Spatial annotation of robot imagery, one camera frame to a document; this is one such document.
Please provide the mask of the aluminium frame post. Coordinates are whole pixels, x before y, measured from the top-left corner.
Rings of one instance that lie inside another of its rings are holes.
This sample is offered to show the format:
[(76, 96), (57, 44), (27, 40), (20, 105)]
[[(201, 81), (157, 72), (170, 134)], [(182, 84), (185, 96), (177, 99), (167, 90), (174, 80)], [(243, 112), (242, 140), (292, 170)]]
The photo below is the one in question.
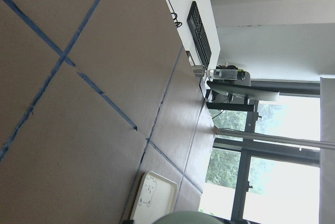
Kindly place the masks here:
[(244, 131), (228, 129), (228, 128), (214, 127), (214, 131), (217, 135), (225, 135), (225, 136), (238, 137), (238, 138), (244, 138), (244, 139), (262, 140), (262, 141), (276, 142), (276, 143), (303, 145), (303, 146), (307, 146), (307, 147), (334, 150), (334, 142), (315, 141), (315, 140), (307, 140), (307, 139), (295, 139), (295, 138), (288, 138), (288, 137), (281, 137), (281, 136), (264, 135), (264, 134), (261, 134), (261, 133), (244, 132)]

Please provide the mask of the pale green cup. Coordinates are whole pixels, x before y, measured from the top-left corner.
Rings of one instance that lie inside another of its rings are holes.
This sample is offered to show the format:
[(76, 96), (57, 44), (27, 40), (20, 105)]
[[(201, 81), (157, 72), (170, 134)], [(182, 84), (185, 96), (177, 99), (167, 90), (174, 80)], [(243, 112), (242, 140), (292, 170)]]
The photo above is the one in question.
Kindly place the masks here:
[(215, 217), (198, 211), (178, 211), (156, 220), (156, 224), (221, 224)]

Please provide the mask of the black monitor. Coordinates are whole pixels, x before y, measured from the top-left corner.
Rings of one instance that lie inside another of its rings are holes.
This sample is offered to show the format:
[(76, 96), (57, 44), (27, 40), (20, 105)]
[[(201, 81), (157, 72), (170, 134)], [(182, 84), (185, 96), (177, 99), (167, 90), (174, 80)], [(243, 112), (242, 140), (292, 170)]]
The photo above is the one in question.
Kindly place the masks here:
[(280, 95), (279, 91), (275, 91), (274, 89), (218, 83), (214, 81), (207, 81), (207, 85), (212, 91), (221, 95), (228, 93), (243, 98), (243, 104), (207, 102), (206, 105), (208, 109), (254, 112), (255, 105), (248, 104), (249, 99), (275, 102)]

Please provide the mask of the metal cup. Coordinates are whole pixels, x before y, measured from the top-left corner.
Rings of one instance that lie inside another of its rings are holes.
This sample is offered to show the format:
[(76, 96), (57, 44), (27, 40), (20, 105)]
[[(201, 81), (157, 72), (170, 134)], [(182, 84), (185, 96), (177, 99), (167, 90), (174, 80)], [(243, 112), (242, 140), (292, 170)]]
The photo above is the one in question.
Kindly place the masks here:
[(193, 65), (192, 70), (196, 77), (204, 77), (205, 75), (205, 67), (203, 65)]

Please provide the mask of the water bottle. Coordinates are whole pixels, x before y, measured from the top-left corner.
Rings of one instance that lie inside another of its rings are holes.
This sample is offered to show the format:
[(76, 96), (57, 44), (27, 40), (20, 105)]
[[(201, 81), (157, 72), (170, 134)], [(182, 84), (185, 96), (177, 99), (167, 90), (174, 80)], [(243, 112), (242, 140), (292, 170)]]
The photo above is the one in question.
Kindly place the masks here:
[(246, 71), (239, 69), (210, 69), (206, 70), (205, 74), (214, 80), (244, 80)]

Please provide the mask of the black keyboard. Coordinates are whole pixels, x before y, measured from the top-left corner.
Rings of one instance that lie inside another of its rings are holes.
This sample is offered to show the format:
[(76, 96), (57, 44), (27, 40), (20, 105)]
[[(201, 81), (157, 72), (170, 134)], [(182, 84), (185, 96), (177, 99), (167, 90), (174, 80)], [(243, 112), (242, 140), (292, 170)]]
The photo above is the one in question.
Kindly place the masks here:
[(207, 69), (211, 58), (211, 48), (196, 1), (192, 1), (186, 21), (201, 63)]

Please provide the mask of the pale yellow bear tray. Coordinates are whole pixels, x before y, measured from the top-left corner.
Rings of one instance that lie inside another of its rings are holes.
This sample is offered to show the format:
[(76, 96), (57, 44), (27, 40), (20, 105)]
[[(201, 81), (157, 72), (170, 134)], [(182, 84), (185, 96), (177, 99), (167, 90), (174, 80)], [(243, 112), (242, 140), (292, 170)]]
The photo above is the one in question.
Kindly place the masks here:
[(139, 186), (130, 219), (135, 223), (154, 223), (173, 212), (178, 184), (153, 171), (146, 172)]

